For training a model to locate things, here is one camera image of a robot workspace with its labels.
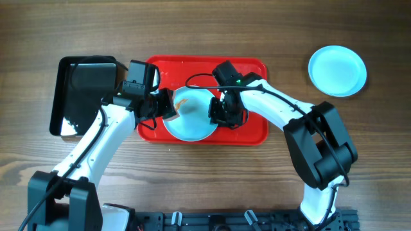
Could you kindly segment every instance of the black tray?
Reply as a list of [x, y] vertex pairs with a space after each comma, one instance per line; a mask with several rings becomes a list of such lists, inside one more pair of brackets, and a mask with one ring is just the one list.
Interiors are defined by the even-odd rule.
[[82, 58], [84, 56], [68, 56], [58, 64], [49, 127], [52, 135], [84, 135], [96, 118], [97, 109], [84, 99], [83, 94], [97, 104], [116, 86], [117, 65], [105, 58], [95, 57], [76, 68], [72, 84], [83, 94], [74, 90], [69, 84], [69, 71]]

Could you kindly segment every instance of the round plate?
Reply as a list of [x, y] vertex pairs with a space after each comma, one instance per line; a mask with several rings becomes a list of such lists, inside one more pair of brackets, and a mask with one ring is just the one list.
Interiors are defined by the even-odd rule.
[[316, 88], [336, 97], [357, 93], [367, 79], [362, 59], [342, 46], [326, 46], [316, 51], [310, 58], [308, 73]]
[[213, 93], [205, 89], [189, 89], [181, 87], [175, 91], [174, 105], [187, 99], [181, 104], [179, 117], [172, 121], [163, 121], [166, 129], [175, 138], [182, 141], [200, 141], [211, 135], [217, 124], [211, 124], [208, 109]]

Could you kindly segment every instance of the table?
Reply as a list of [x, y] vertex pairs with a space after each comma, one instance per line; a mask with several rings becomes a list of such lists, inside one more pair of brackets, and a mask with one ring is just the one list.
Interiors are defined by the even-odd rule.
[[[78, 142], [48, 132], [59, 60], [112, 55], [128, 65], [156, 54], [256, 57], [277, 89], [334, 104], [359, 156], [337, 206], [358, 209], [362, 230], [411, 229], [410, 1], [2, 2], [0, 230], [25, 217], [32, 174], [51, 171]], [[327, 96], [308, 78], [310, 56], [331, 44], [367, 66], [353, 97]], [[296, 208], [303, 187], [271, 126], [258, 147], [150, 144], [135, 133], [98, 195], [140, 211], [267, 211]]]

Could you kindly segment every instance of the wooden table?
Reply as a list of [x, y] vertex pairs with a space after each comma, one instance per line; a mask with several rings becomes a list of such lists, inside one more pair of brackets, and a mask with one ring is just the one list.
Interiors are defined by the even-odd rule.
[[[359, 159], [337, 205], [358, 209], [362, 230], [411, 230], [409, 2], [0, 4], [0, 230], [16, 230], [25, 217], [32, 174], [51, 171], [78, 142], [48, 131], [59, 60], [95, 54], [126, 65], [156, 54], [261, 59], [275, 88], [338, 108]], [[332, 98], [311, 84], [308, 59], [330, 44], [363, 58], [361, 93]], [[274, 126], [258, 147], [150, 144], [135, 133], [98, 188], [100, 203], [165, 212], [294, 209], [302, 192]]]

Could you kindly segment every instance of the black cable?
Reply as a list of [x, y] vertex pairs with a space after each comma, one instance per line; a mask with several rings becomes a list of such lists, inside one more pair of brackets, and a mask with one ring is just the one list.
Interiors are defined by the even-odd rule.
[[[88, 56], [85, 57], [81, 60], [79, 60], [74, 67], [71, 69], [71, 72], [69, 73], [69, 84], [70, 86], [76, 90], [79, 94], [83, 95], [82, 92], [80, 92], [78, 89], [76, 89], [71, 81], [72, 77], [73, 77], [73, 73], [76, 70], [76, 68], [78, 67], [79, 64], [91, 59], [91, 58], [104, 58], [106, 60], [110, 60], [111, 62], [114, 62], [116, 65], [119, 65], [120, 67], [124, 68], [124, 70], [128, 71], [128, 68], [124, 66], [124, 64], [113, 60], [107, 56], [100, 56], [100, 55], [92, 55], [92, 56]], [[89, 145], [84, 149], [84, 151], [82, 152], [82, 154], [80, 154], [80, 156], [75, 160], [75, 162], [73, 164], [71, 164], [70, 168], [57, 180], [57, 182], [55, 184], [53, 184], [53, 186], [51, 187], [51, 189], [47, 190], [47, 192], [45, 193], [45, 195], [41, 198], [41, 200], [39, 200], [39, 202], [37, 202], [37, 204], [32, 208], [32, 210], [28, 213], [28, 215], [26, 216], [26, 218], [23, 220], [23, 222], [21, 223], [20, 227], [19, 227], [19, 231], [23, 231], [24, 227], [28, 224], [29, 220], [34, 216], [34, 214], [36, 213], [36, 211], [40, 208], [40, 206], [57, 190], [57, 188], [63, 183], [63, 181], [74, 171], [74, 169], [77, 168], [77, 166], [79, 165], [79, 163], [83, 160], [84, 156], [86, 156], [86, 154], [90, 151], [90, 149], [93, 147], [94, 143], [96, 143], [96, 141], [98, 140], [98, 138], [100, 137], [101, 133], [103, 133], [104, 131], [104, 127], [105, 127], [105, 121], [106, 121], [106, 117], [105, 117], [105, 113], [101, 107], [100, 104], [98, 104], [98, 110], [100, 111], [101, 114], [101, 124], [100, 124], [100, 128], [97, 131], [97, 134], [94, 136], [94, 138], [92, 139], [92, 141], [89, 143]]]
[[334, 158], [334, 161], [337, 163], [337, 166], [339, 168], [339, 172], [340, 174], [344, 177], [345, 183], [339, 183], [339, 184], [335, 184], [331, 189], [333, 190], [333, 193], [330, 196], [330, 202], [328, 204], [328, 208], [326, 210], [326, 214], [324, 215], [324, 217], [322, 218], [322, 221], [320, 222], [320, 225], [315, 229], [315, 230], [320, 230], [322, 228], [324, 228], [326, 226], [326, 221], [327, 218], [329, 216], [329, 213], [331, 212], [331, 209], [333, 207], [334, 204], [334, 199], [335, 199], [335, 195], [337, 194], [337, 188], [342, 186], [342, 187], [348, 187], [349, 185], [349, 178], [347, 176], [347, 173], [345, 172], [344, 167], [342, 167], [340, 160], [337, 157], [337, 154], [335, 153], [333, 147], [331, 146], [331, 144], [329, 143], [327, 137], [324, 135], [324, 132], [321, 131], [321, 129], [317, 126], [317, 124], [313, 121], [312, 118], [310, 118], [307, 113], [305, 113], [303, 110], [301, 110], [297, 105], [293, 104], [292, 102], [288, 101], [286, 98], [280, 96], [279, 94], [266, 90], [261, 84], [255, 87], [242, 87], [242, 86], [226, 86], [226, 87], [221, 87], [221, 86], [207, 86], [207, 87], [198, 87], [198, 86], [192, 86], [189, 85], [188, 82], [193, 79], [196, 76], [213, 76], [212, 74], [209, 73], [200, 73], [200, 74], [194, 74], [192, 76], [190, 76], [187, 80], [186, 80], [186, 87], [190, 88], [190, 89], [218, 89], [218, 90], [238, 90], [238, 91], [244, 91], [244, 90], [259, 90], [261, 92], [270, 94], [274, 97], [279, 98], [280, 100], [284, 101], [286, 104], [290, 105], [294, 110], [298, 111], [300, 114], [302, 114], [302, 116], [304, 116], [304, 118], [311, 124], [312, 128], [314, 128], [314, 130], [321, 136], [322, 140], [326, 143], [327, 148], [329, 149], [331, 156]]

